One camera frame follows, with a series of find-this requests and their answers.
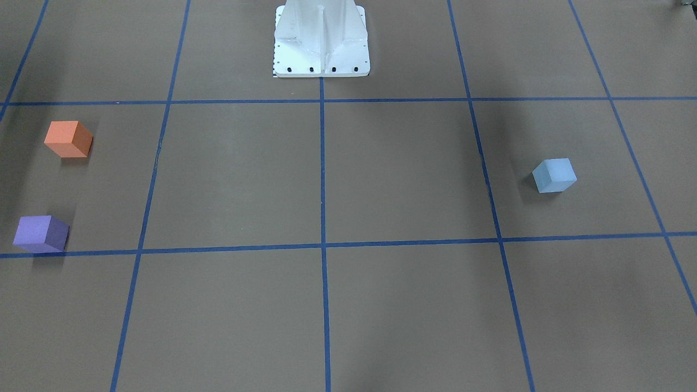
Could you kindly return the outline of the light blue foam block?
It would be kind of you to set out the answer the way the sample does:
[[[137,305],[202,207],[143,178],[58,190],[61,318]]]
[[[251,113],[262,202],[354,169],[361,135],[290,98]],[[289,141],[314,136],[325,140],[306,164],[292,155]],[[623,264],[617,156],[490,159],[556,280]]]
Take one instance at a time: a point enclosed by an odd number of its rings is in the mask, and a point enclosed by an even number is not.
[[[577,182],[568,158],[545,159],[532,174],[539,193],[561,193]]]

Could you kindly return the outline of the orange foam block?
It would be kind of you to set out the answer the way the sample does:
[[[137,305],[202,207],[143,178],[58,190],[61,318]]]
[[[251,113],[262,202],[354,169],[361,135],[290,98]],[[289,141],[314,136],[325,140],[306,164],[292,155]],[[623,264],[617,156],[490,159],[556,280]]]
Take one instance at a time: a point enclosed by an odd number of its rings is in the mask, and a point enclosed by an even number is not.
[[[51,121],[44,144],[60,158],[88,158],[94,136],[79,121]]]

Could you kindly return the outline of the purple foam block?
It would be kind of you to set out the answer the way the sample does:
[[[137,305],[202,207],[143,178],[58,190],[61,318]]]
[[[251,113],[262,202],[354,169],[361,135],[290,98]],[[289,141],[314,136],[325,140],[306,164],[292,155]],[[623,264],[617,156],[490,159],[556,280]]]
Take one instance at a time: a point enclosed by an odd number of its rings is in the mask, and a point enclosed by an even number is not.
[[[70,227],[55,216],[24,216],[17,224],[13,246],[30,253],[64,251]]]

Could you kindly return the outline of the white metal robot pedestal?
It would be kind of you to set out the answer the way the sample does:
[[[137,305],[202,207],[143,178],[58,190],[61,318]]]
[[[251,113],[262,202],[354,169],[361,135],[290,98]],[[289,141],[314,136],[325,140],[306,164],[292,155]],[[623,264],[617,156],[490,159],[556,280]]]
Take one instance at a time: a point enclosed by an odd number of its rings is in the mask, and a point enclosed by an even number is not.
[[[276,8],[274,15],[274,77],[370,74],[364,7],[354,1],[287,1]]]

